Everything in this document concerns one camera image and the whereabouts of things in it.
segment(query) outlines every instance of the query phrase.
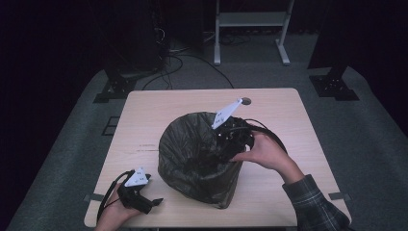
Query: gray carpet floor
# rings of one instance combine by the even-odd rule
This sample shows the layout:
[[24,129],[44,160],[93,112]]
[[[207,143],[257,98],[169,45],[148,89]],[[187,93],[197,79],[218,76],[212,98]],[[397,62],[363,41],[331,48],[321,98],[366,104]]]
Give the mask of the gray carpet floor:
[[[407,137],[372,94],[365,78],[351,67],[343,78],[359,101],[318,97],[309,75],[324,74],[327,69],[307,69],[317,35],[287,36],[290,66],[281,64],[275,37],[251,36],[241,45],[221,46],[217,69],[237,89],[297,89],[339,188],[351,197],[346,202],[353,219],[351,227],[407,230]],[[177,43],[173,49],[182,47]],[[212,63],[214,51],[209,45],[203,53],[188,50],[179,55],[183,54]],[[190,56],[178,58],[183,62],[180,70],[147,86],[159,74],[140,79],[136,90],[231,88],[209,64]],[[179,65],[175,58],[166,59],[167,72]],[[83,222],[88,208],[84,197],[94,190],[112,140],[101,134],[111,116],[120,116],[125,103],[125,99],[92,103],[106,82],[103,70],[89,82],[8,230],[90,230]]]

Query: dark background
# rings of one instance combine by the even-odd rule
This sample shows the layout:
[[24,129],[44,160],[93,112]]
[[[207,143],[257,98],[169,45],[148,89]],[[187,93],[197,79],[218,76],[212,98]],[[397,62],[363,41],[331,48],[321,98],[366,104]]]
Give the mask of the dark background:
[[[119,7],[129,4],[116,2]],[[215,1],[189,2],[202,6],[202,29],[212,30]],[[288,1],[221,2],[224,11],[257,11],[281,10]],[[174,0],[174,4],[183,3]],[[108,54],[109,60],[118,59],[112,44],[123,52],[138,47],[124,45],[126,33],[123,38],[109,38],[111,43],[101,36],[98,26],[106,35],[111,35],[110,30],[131,30],[119,23],[124,18],[117,17],[113,11],[113,1],[17,0],[0,4],[3,201],[0,228],[4,229],[84,87],[104,68],[106,61],[101,57]],[[95,10],[93,14],[89,5]],[[405,1],[396,0],[297,0],[290,25],[290,33],[319,33],[311,68],[331,66],[339,59],[346,59],[367,79],[405,134],[408,133],[407,10]],[[127,54],[126,58],[132,60],[131,56]]]

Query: black bag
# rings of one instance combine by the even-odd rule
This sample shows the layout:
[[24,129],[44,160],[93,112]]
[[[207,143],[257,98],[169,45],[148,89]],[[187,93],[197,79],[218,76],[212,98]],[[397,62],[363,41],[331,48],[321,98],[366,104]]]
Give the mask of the black bag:
[[222,157],[225,152],[235,152],[229,155],[234,156],[244,151],[245,144],[232,149],[220,145],[217,131],[211,127],[215,116],[194,113],[171,122],[160,139],[158,171],[169,186],[184,196],[226,209],[242,162],[228,162]]

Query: sleeve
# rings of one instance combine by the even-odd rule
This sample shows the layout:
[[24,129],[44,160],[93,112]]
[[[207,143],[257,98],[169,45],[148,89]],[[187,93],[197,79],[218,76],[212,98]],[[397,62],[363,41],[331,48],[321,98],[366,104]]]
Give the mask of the sleeve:
[[346,230],[350,224],[348,217],[327,201],[312,175],[282,187],[296,212],[298,230]]

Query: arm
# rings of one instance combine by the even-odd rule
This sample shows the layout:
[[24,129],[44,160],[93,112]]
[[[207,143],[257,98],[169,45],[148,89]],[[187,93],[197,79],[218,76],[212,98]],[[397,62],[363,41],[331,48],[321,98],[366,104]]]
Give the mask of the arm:
[[117,230],[126,220],[141,214],[141,212],[136,209],[127,209],[123,206],[117,194],[119,186],[120,184],[115,186],[114,192],[109,198],[107,206],[96,224],[95,231]]
[[300,230],[342,230],[348,217],[327,201],[311,175],[305,176],[296,162],[268,135],[253,132],[254,146],[231,161],[249,161],[276,170],[291,200]]

